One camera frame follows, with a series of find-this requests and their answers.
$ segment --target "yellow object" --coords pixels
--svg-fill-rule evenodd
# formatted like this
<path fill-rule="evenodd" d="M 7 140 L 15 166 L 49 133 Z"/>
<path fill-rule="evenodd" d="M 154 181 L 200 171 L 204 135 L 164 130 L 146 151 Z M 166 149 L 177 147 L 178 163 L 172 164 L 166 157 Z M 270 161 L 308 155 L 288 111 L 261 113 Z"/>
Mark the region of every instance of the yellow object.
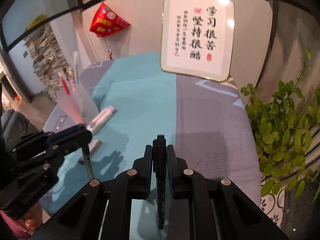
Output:
<path fill-rule="evenodd" d="M 43 22 L 45 19 L 47 19 L 47 15 L 45 14 L 40 14 L 36 19 L 34 19 L 27 27 L 26 27 L 26 31 L 32 29 L 34 26 L 36 26 L 37 24 L 39 24 L 40 22 Z"/>
<path fill-rule="evenodd" d="M 101 28 L 101 27 L 98 27 L 98 28 L 97 28 L 97 32 L 102 32 L 102 33 L 104 33 L 105 31 L 106 31 L 105 28 Z"/>
<path fill-rule="evenodd" d="M 98 19 L 97 23 L 102 23 L 102 24 L 107 25 L 109 27 L 112 25 L 112 22 L 104 20 L 104 19 Z"/>

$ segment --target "metal screw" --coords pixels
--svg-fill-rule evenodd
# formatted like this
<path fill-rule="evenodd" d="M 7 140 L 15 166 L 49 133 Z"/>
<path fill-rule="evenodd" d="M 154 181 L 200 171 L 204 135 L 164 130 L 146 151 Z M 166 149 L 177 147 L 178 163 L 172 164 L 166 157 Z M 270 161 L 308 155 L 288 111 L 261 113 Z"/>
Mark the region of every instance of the metal screw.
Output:
<path fill-rule="evenodd" d="M 45 163 L 42 165 L 42 168 L 44 168 L 45 170 L 50 168 L 50 164 L 49 163 Z"/>
<path fill-rule="evenodd" d="M 129 176 L 133 176 L 133 175 L 136 175 L 136 174 L 137 174 L 137 171 L 136 171 L 135 169 L 131 169 L 131 170 L 128 170 L 128 171 L 127 171 L 127 174 L 128 174 Z"/>
<path fill-rule="evenodd" d="M 90 180 L 90 186 L 95 187 L 100 184 L 100 181 L 98 179 L 92 179 Z"/>
<path fill-rule="evenodd" d="M 229 186 L 231 184 L 231 181 L 230 179 L 222 179 L 221 180 L 221 183 L 225 186 Z"/>
<path fill-rule="evenodd" d="M 192 174 L 193 174 L 193 170 L 191 170 L 191 169 L 185 169 L 185 170 L 183 171 L 183 173 L 186 174 L 186 175 L 192 175 Z"/>

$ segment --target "framed sign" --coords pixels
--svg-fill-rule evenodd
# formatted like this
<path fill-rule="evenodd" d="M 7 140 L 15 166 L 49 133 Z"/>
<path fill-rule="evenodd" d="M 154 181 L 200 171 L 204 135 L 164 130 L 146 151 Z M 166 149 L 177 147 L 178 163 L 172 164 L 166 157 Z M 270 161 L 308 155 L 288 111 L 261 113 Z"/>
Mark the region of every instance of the framed sign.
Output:
<path fill-rule="evenodd" d="M 161 68 L 225 81 L 230 72 L 234 26 L 230 0 L 164 0 Z"/>

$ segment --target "leaf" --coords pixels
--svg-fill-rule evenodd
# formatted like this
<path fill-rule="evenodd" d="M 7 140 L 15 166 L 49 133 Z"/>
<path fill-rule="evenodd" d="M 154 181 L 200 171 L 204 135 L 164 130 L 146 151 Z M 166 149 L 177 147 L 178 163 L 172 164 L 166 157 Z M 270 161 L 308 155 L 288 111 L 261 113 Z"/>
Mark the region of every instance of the leaf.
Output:
<path fill-rule="evenodd" d="M 268 111 L 267 109 L 264 109 L 264 110 L 262 111 L 261 121 L 262 121 L 263 119 L 264 119 L 265 121 L 267 121 L 267 120 L 269 119 L 269 111 Z"/>
<path fill-rule="evenodd" d="M 304 179 L 308 178 L 312 174 L 312 170 L 308 169 L 306 174 L 304 175 Z"/>
<path fill-rule="evenodd" d="M 257 140 L 261 140 L 261 134 L 258 133 L 258 132 L 256 132 L 256 133 L 255 133 L 255 138 L 256 138 Z"/>
<path fill-rule="evenodd" d="M 287 187 L 285 188 L 286 191 L 292 190 L 295 185 L 297 185 L 297 180 L 298 180 L 298 176 L 294 176 L 293 179 L 291 179 L 287 185 Z"/>
<path fill-rule="evenodd" d="M 246 88 L 246 87 L 242 87 L 242 88 L 240 89 L 240 93 L 243 94 L 243 93 L 245 93 L 245 92 L 247 92 L 247 88 Z"/>
<path fill-rule="evenodd" d="M 309 48 L 307 48 L 307 57 L 308 60 L 311 60 L 311 50 Z"/>
<path fill-rule="evenodd" d="M 289 106 L 288 100 L 286 98 L 284 98 L 282 100 L 282 102 L 283 102 L 284 111 L 287 112 L 287 109 L 288 109 L 288 106 Z"/>
<path fill-rule="evenodd" d="M 287 175 L 289 173 L 290 169 L 291 169 L 291 162 L 287 163 L 286 166 L 284 166 L 281 169 L 281 175 Z"/>
<path fill-rule="evenodd" d="M 265 105 L 264 105 L 264 104 L 258 106 L 258 107 L 257 107 L 257 113 L 258 113 L 258 114 L 261 114 L 264 108 L 265 108 Z"/>
<path fill-rule="evenodd" d="M 258 99 L 258 98 L 253 98 L 253 105 L 255 106 L 255 107 L 258 107 L 258 106 L 260 106 L 262 104 L 262 101 L 260 100 L 260 99 Z"/>
<path fill-rule="evenodd" d="M 263 142 L 261 140 L 256 140 L 256 149 L 261 150 L 263 147 Z"/>
<path fill-rule="evenodd" d="M 312 137 L 311 137 L 310 130 L 306 129 L 304 134 L 304 148 L 306 151 L 308 151 L 310 148 L 311 140 L 312 140 Z"/>
<path fill-rule="evenodd" d="M 273 186 L 273 189 L 272 189 L 273 195 L 278 195 L 278 193 L 281 189 L 281 186 L 282 186 L 282 182 L 280 180 L 277 180 Z"/>
<path fill-rule="evenodd" d="M 254 119 L 254 115 L 256 113 L 256 107 L 251 105 L 251 106 L 246 106 L 246 111 L 247 111 L 247 114 L 248 114 L 248 117 L 250 120 Z"/>
<path fill-rule="evenodd" d="M 264 134 L 268 130 L 268 122 L 262 119 L 259 126 L 259 133 Z"/>
<path fill-rule="evenodd" d="M 275 116 L 275 125 L 279 131 L 281 131 L 284 127 L 284 122 L 280 120 L 280 118 L 277 115 Z"/>
<path fill-rule="evenodd" d="M 267 133 L 271 133 L 272 131 L 272 124 L 270 122 L 268 122 L 268 129 L 267 129 Z"/>
<path fill-rule="evenodd" d="M 316 94 L 317 106 L 320 106 L 320 88 L 317 88 L 314 92 Z"/>
<path fill-rule="evenodd" d="M 273 136 L 271 133 L 264 133 L 262 134 L 262 141 L 266 144 L 272 144 L 273 143 Z"/>
<path fill-rule="evenodd" d="M 302 137 L 301 130 L 296 130 L 296 134 L 294 136 L 294 148 L 296 152 L 299 152 L 301 149 L 301 137 Z"/>
<path fill-rule="evenodd" d="M 281 95 L 281 93 L 279 91 L 276 91 L 272 94 L 272 97 L 276 98 L 276 99 L 279 99 L 279 100 L 282 100 L 283 99 L 283 96 Z"/>
<path fill-rule="evenodd" d="M 265 197 L 273 188 L 273 180 L 268 180 L 261 188 L 261 197 Z"/>
<path fill-rule="evenodd" d="M 285 89 L 287 90 L 288 96 L 292 94 L 292 88 L 289 83 L 285 84 Z"/>
<path fill-rule="evenodd" d="M 303 128 L 303 123 L 304 123 L 304 120 L 306 119 L 306 115 L 303 115 L 301 118 L 300 118 L 300 120 L 299 120 L 299 122 L 298 122 L 298 125 L 297 125 L 297 128 L 298 129 L 302 129 Z"/>
<path fill-rule="evenodd" d="M 277 179 L 281 175 L 281 170 L 280 169 L 273 169 L 271 174 L 274 179 Z"/>
<path fill-rule="evenodd" d="M 297 120 L 297 115 L 295 113 L 291 114 L 288 120 L 288 128 L 293 128 L 294 127 L 294 123 Z"/>
<path fill-rule="evenodd" d="M 285 163 L 291 162 L 298 154 L 295 151 L 285 152 L 284 153 L 284 161 Z"/>
<path fill-rule="evenodd" d="M 303 162 L 303 163 L 300 165 L 300 167 L 299 167 L 299 171 L 300 171 L 300 172 L 303 172 L 304 169 L 305 169 L 305 167 L 306 167 L 306 163 Z"/>
<path fill-rule="evenodd" d="M 284 152 L 281 151 L 281 152 L 277 152 L 275 155 L 273 155 L 273 159 L 276 161 L 276 162 L 279 162 L 283 159 L 284 157 Z"/>
<path fill-rule="evenodd" d="M 314 180 L 318 177 L 319 172 L 320 172 L 320 169 L 318 169 L 318 171 L 317 171 L 316 175 L 312 178 L 312 180 L 311 180 L 311 181 L 314 181 Z"/>
<path fill-rule="evenodd" d="M 278 82 L 279 93 L 284 97 L 287 93 L 287 88 L 282 80 Z"/>
<path fill-rule="evenodd" d="M 259 160 L 259 168 L 260 171 L 264 171 L 264 169 L 268 166 L 268 158 L 265 156 L 262 156 L 262 158 Z"/>
<path fill-rule="evenodd" d="M 313 198 L 313 201 L 315 201 L 315 200 L 317 199 L 319 193 L 320 193 L 320 185 L 319 185 L 319 187 L 318 187 L 318 189 L 317 189 L 317 192 L 316 192 L 316 194 L 315 194 L 315 197 Z"/>
<path fill-rule="evenodd" d="M 304 127 L 305 128 L 309 128 L 309 117 L 310 117 L 310 114 L 308 114 L 308 116 L 306 115 L 306 119 L 304 120 Z"/>
<path fill-rule="evenodd" d="M 264 169 L 264 174 L 266 175 L 266 176 L 270 176 L 271 175 L 271 173 L 272 173 L 272 171 L 273 171 L 273 167 L 271 166 L 271 165 L 269 165 L 268 167 L 266 167 L 265 169 Z"/>
<path fill-rule="evenodd" d="M 273 131 L 272 132 L 272 137 L 273 137 L 273 140 L 275 142 L 278 142 L 279 141 L 279 133 L 278 133 L 278 131 Z"/>
<path fill-rule="evenodd" d="M 263 149 L 267 154 L 273 153 L 273 146 L 272 144 L 264 144 Z"/>
<path fill-rule="evenodd" d="M 289 139 L 290 139 L 290 131 L 289 130 L 287 130 L 287 131 L 285 131 L 284 132 L 284 135 L 283 135 L 283 137 L 282 137 L 282 145 L 285 145 L 288 141 L 289 141 Z"/>
<path fill-rule="evenodd" d="M 258 151 L 257 151 L 257 154 L 258 154 L 258 159 L 261 159 L 261 158 L 262 158 L 263 151 L 262 151 L 262 150 L 258 150 Z"/>
<path fill-rule="evenodd" d="M 280 145 L 280 146 L 278 146 L 278 150 L 279 151 L 286 151 L 288 148 L 287 148 L 287 146 L 286 145 Z"/>
<path fill-rule="evenodd" d="M 299 184 L 299 187 L 298 187 L 298 189 L 297 189 L 297 191 L 296 191 L 296 194 L 294 195 L 295 198 L 299 197 L 299 196 L 302 194 L 305 185 L 306 185 L 306 183 L 305 183 L 304 180 L 302 179 L 302 180 L 300 181 L 300 184 Z"/>
<path fill-rule="evenodd" d="M 288 82 L 288 84 L 289 84 L 289 86 L 290 86 L 291 88 L 293 88 L 293 86 L 294 86 L 293 80 L 290 80 L 290 81 Z"/>
<path fill-rule="evenodd" d="M 298 96 L 298 98 L 303 98 L 300 88 L 294 88 L 292 89 L 292 92 L 295 93 Z"/>
<path fill-rule="evenodd" d="M 278 114 L 278 113 L 279 113 L 279 103 L 276 101 L 272 104 L 270 114 Z"/>
<path fill-rule="evenodd" d="M 254 93 L 256 90 L 251 83 L 247 84 L 247 89 L 249 89 L 250 93 Z"/>
<path fill-rule="evenodd" d="M 293 99 L 288 97 L 287 100 L 288 100 L 289 108 L 290 109 L 294 109 L 294 101 L 293 101 Z"/>
<path fill-rule="evenodd" d="M 311 116 L 314 116 L 316 114 L 316 110 L 312 106 L 308 106 L 308 111 Z"/>
<path fill-rule="evenodd" d="M 272 167 L 276 165 L 276 162 L 274 160 L 269 160 L 269 165 L 271 165 Z"/>
<path fill-rule="evenodd" d="M 294 158 L 291 163 L 293 166 L 298 167 L 304 162 L 304 160 L 305 160 L 304 156 L 298 156 L 298 157 Z"/>

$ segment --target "floor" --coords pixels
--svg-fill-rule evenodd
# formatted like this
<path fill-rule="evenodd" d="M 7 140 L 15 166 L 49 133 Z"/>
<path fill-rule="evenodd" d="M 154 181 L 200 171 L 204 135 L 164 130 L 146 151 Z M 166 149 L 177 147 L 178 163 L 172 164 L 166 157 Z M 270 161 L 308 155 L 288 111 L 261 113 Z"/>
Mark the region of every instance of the floor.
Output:
<path fill-rule="evenodd" d="M 12 108 L 22 113 L 38 130 L 41 130 L 56 105 L 57 103 L 46 95 L 39 93 L 35 95 L 31 103 L 14 100 Z"/>

